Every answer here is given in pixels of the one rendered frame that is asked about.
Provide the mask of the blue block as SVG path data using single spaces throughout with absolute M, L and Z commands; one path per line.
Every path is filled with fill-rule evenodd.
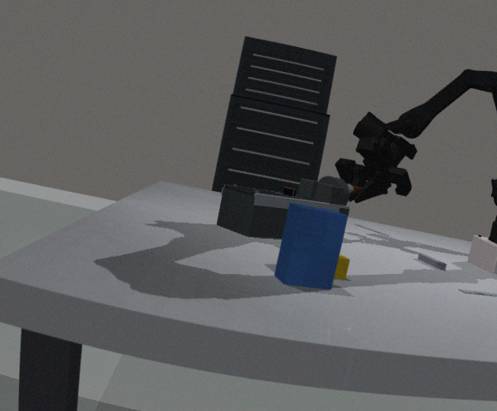
M 348 216 L 289 204 L 275 271 L 283 285 L 331 289 Z

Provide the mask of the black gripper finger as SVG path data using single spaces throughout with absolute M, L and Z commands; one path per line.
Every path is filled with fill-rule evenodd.
M 353 177 L 352 186 L 356 186 L 356 187 L 362 188 L 365 185 L 366 182 L 364 181 L 361 169 L 351 167 L 350 168 L 350 173 L 351 173 L 351 175 Z M 352 200 L 354 200 L 354 198 L 356 197 L 356 195 L 357 194 L 350 193 L 349 201 L 351 202 Z
M 354 201 L 359 203 L 381 194 L 388 194 L 383 176 L 379 171 L 371 170 L 368 181 L 356 195 Z

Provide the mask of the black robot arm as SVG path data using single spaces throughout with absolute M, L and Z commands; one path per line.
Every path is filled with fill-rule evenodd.
M 391 156 L 391 149 L 397 153 L 399 162 L 404 159 L 404 156 L 412 160 L 417 153 L 415 144 L 392 134 L 388 129 L 408 139 L 415 139 L 438 113 L 440 114 L 471 88 L 491 92 L 497 111 L 497 72 L 466 69 L 429 101 L 406 111 L 397 121 L 385 124 L 369 112 L 356 125 L 353 132 L 353 135 L 360 139 L 356 152 L 364 157 L 364 164 L 368 160 L 381 160 L 380 163 L 386 166 Z

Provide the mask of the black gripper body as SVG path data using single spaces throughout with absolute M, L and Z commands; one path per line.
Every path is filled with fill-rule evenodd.
M 368 160 L 364 166 L 362 164 L 357 164 L 356 160 L 346 158 L 340 158 L 335 166 L 340 179 L 351 186 L 353 182 L 353 177 L 350 173 L 351 167 L 361 169 L 365 182 L 368 180 L 371 170 L 379 171 L 383 176 L 387 189 L 392 186 L 391 183 L 395 183 L 397 186 L 395 189 L 396 195 L 407 197 L 412 188 L 408 172 L 406 169 L 397 167 L 399 165 L 397 153 L 392 149 L 390 150 L 390 153 L 391 156 L 386 166 L 384 166 L 383 163 L 380 163 L 381 160 Z

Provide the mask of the yellow cube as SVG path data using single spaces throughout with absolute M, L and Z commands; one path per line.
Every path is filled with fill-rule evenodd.
M 335 279 L 346 279 L 350 259 L 345 258 L 343 255 L 339 255 L 337 270 L 335 273 Z

